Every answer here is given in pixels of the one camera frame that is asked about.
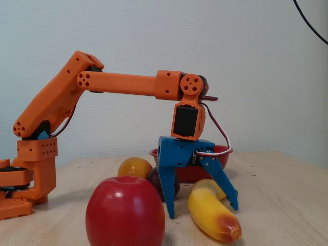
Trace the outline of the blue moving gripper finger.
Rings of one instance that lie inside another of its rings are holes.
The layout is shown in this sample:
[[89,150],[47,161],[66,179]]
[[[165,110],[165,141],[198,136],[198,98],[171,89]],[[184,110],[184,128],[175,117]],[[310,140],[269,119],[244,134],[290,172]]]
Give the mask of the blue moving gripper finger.
[[205,171],[212,177],[212,179],[218,184],[218,186],[224,191],[227,199],[230,202],[231,207],[238,211],[239,204],[237,193],[228,179],[226,173],[224,172],[222,165],[218,157],[214,156],[199,156],[199,161]]

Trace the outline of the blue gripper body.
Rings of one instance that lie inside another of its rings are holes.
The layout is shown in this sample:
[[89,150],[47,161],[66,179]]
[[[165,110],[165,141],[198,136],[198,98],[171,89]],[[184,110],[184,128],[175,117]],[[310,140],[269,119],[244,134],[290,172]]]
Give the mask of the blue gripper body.
[[207,140],[185,140],[161,136],[158,141],[157,165],[165,167],[185,168],[186,166],[201,166],[195,151],[214,152],[215,144]]

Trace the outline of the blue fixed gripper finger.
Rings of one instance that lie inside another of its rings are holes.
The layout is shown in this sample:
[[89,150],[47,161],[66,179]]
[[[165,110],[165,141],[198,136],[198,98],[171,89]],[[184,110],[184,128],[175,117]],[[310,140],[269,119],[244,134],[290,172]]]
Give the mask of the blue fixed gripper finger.
[[175,168],[160,167],[158,169],[160,183],[167,206],[167,211],[170,219],[175,218],[174,198],[175,198]]

